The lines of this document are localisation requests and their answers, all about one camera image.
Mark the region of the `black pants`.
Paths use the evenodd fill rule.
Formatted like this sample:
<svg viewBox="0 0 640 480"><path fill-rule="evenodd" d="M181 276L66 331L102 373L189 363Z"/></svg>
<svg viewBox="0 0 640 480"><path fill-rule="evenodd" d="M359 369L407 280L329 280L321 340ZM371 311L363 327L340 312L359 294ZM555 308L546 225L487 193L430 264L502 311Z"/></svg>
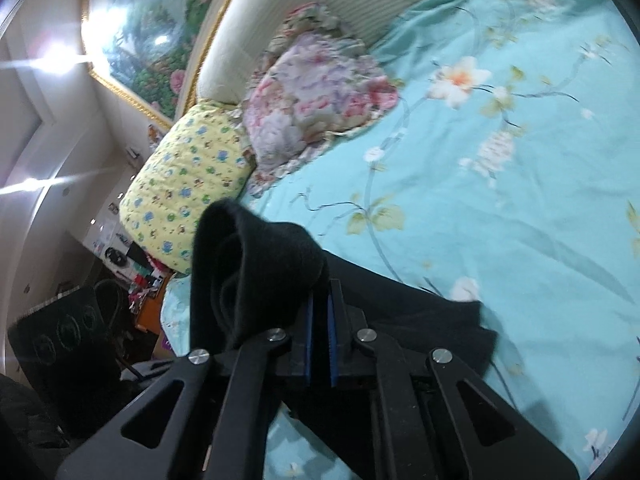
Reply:
<svg viewBox="0 0 640 480"><path fill-rule="evenodd" d="M262 220L228 198L210 204L195 231L190 345L218 354L266 330L290 330L309 306L326 304L314 295L331 278L345 304L402 348L444 347L486 374L497 334L480 325L479 301L450 301L384 278L325 252L302 226Z"/></svg>

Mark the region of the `teal floral bed sheet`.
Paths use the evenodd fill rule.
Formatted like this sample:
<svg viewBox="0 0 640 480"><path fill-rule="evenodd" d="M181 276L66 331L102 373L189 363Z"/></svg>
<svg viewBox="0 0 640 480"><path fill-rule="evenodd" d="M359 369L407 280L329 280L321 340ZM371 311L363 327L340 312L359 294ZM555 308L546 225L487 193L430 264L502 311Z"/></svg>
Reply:
<svg viewBox="0 0 640 480"><path fill-rule="evenodd" d="M487 379L590 478L639 406L639 45L613 0L231 0L200 91L231 98L326 4L396 108L242 202L358 266L480 300Z"/></svg>

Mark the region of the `yellow cartoon print pillow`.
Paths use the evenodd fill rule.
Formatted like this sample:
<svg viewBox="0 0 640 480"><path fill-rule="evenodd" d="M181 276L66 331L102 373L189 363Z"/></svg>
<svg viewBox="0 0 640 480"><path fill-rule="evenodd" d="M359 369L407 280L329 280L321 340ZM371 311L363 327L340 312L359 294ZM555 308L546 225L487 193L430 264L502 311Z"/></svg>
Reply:
<svg viewBox="0 0 640 480"><path fill-rule="evenodd" d="M160 140L120 202L119 221L132 240L175 272L191 272L205 209L239 197L253 172L233 113L233 106L215 101L192 106Z"/></svg>

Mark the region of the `pink floral ruffled pillow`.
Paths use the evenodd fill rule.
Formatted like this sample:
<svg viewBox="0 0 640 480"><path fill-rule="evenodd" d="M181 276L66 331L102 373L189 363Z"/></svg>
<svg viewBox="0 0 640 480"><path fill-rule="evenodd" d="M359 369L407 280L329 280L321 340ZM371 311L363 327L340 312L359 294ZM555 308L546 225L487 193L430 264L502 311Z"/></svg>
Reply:
<svg viewBox="0 0 640 480"><path fill-rule="evenodd" d="M258 58L239 104L245 154L255 164L248 192L261 196L398 101L396 84L327 6L293 10Z"/></svg>

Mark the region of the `gold framed floral painting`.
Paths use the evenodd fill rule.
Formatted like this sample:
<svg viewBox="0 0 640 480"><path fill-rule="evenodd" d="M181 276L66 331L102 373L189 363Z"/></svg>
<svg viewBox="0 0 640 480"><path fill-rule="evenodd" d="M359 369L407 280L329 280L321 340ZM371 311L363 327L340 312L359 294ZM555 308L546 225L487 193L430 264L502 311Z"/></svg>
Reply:
<svg viewBox="0 0 640 480"><path fill-rule="evenodd" d="M230 0L81 0L89 74L168 128L195 100L195 79Z"/></svg>

